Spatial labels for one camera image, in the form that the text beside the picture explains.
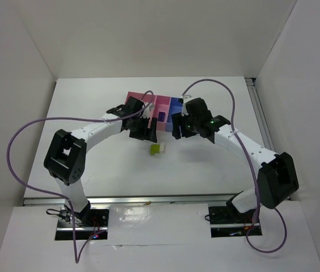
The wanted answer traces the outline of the dark blue lego plate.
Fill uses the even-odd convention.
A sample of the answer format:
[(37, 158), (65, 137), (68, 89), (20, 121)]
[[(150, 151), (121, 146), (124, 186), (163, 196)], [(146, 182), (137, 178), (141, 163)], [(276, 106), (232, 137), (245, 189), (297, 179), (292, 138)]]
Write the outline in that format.
[(159, 112), (158, 113), (158, 121), (159, 122), (165, 122), (165, 117), (166, 117), (165, 112)]

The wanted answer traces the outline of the green lego piece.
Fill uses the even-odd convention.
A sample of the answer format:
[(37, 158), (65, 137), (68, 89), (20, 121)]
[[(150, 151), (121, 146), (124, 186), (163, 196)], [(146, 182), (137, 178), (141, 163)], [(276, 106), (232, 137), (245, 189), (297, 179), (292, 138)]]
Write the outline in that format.
[(154, 156), (155, 154), (160, 154), (159, 153), (159, 144), (152, 144), (150, 146), (150, 155)]

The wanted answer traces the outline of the white lego piece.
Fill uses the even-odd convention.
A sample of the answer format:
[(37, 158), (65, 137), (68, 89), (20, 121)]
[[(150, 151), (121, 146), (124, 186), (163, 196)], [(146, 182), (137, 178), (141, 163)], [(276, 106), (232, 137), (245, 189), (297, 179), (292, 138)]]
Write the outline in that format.
[(159, 145), (159, 153), (160, 154), (163, 154), (165, 152), (165, 144), (164, 143), (161, 143)]

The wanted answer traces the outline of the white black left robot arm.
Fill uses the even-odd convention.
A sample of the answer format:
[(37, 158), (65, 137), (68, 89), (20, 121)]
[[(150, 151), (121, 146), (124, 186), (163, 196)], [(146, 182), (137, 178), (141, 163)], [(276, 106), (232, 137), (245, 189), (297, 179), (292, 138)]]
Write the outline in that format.
[(55, 132), (44, 159), (44, 168), (55, 179), (66, 198), (66, 211), (82, 224), (90, 220), (91, 204), (84, 193), (81, 177), (87, 153), (105, 139), (124, 130), (138, 140), (157, 142), (157, 118), (153, 98), (148, 103), (130, 96), (124, 104), (106, 111), (98, 122), (77, 130)]

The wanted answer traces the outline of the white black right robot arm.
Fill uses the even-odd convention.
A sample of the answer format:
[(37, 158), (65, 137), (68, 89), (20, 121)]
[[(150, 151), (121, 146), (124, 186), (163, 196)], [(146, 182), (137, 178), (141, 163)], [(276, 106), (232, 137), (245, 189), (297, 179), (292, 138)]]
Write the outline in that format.
[(228, 209), (233, 213), (244, 214), (252, 210), (252, 221), (256, 223), (260, 207), (275, 209), (299, 189), (294, 162), (288, 153), (277, 154), (257, 144), (225, 117), (176, 113), (172, 115), (172, 124), (175, 139), (199, 135), (228, 150), (250, 167), (254, 186), (227, 201)]

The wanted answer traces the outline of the blue container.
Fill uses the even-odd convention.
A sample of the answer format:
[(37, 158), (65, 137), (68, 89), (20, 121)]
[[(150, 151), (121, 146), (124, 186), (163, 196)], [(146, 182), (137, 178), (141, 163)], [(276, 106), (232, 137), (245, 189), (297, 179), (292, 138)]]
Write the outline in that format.
[(180, 113), (182, 111), (183, 104), (179, 102), (177, 97), (172, 97), (170, 100), (170, 107), (168, 112), (168, 118), (166, 121), (166, 132), (172, 132), (173, 124), (172, 124), (172, 115), (176, 113)]

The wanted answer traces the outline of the small pink container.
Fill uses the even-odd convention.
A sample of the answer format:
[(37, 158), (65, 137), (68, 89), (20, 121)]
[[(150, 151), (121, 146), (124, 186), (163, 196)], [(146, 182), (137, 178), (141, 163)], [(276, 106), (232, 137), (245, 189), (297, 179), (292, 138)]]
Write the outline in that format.
[[(170, 107), (170, 96), (162, 96), (162, 95), (156, 95), (154, 100), (155, 108), (153, 110), (153, 115), (151, 118), (156, 117), (157, 118), (157, 130), (159, 131), (165, 131), (166, 128), (166, 121), (168, 118), (168, 112)], [(158, 121), (158, 113), (159, 112), (165, 112), (165, 122), (159, 122)]]

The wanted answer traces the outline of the large pink container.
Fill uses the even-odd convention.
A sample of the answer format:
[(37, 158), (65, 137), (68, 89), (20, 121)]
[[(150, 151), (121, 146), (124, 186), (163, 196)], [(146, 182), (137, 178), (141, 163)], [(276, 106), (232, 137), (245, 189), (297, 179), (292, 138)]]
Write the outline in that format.
[[(154, 103), (154, 100), (155, 100), (155, 94), (153, 94), (151, 91), (147, 91), (144, 94), (129, 92), (125, 105), (130, 106), (131, 113), (136, 113), (140, 110), (142, 110), (143, 112), (144, 107), (149, 103)], [(141, 117), (142, 112), (137, 114), (134, 117)], [(150, 123), (151, 123), (151, 118), (149, 119), (148, 128), (150, 127)]]

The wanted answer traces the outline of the aluminium side rail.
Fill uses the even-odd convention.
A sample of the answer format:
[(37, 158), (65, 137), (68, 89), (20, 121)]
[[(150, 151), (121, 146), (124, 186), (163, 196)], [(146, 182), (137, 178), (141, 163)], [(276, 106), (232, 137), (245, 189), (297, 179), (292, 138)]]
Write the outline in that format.
[(245, 78), (246, 86), (250, 95), (252, 106), (256, 115), (256, 119), (259, 125), (260, 133), (262, 135), (264, 145), (274, 151), (273, 141), (268, 128), (267, 120), (264, 115), (264, 111), (260, 102), (260, 98), (255, 87), (255, 78)]

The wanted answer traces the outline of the aluminium front rail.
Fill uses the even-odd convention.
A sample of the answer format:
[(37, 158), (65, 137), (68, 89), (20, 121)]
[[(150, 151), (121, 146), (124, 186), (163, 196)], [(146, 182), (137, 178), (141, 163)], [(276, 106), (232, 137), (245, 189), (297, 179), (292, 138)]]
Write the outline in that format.
[[(187, 204), (187, 203), (220, 203), (230, 199), (232, 194), (191, 194), (191, 195), (150, 195), (125, 197), (88, 197), (94, 205), (141, 205), (150, 202), (156, 204)], [(63, 205), (62, 198), (25, 198), (23, 206), (58, 206)]]

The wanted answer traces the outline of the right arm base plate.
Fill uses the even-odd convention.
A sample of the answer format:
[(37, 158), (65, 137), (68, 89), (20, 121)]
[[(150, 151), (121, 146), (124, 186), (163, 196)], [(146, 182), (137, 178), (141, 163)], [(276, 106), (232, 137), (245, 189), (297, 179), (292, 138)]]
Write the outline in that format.
[(238, 213), (227, 206), (209, 206), (204, 219), (210, 224), (211, 238), (246, 236), (249, 230), (250, 236), (261, 236), (260, 224), (252, 222), (254, 212), (255, 209)]

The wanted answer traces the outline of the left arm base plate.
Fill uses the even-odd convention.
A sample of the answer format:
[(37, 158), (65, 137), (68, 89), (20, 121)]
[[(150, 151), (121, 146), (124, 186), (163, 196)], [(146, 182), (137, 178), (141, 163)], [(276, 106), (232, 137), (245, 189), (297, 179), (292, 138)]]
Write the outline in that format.
[[(71, 213), (64, 207), (59, 210), (47, 209), (47, 215), (57, 217), (57, 227), (55, 240), (56, 241), (69, 241), (73, 239), (73, 221)], [(108, 237), (108, 220), (110, 210), (108, 208), (91, 209), (89, 216), (84, 218), (83, 221), (75, 218), (75, 233), (77, 240), (87, 240), (93, 236), (93, 240), (107, 240)]]

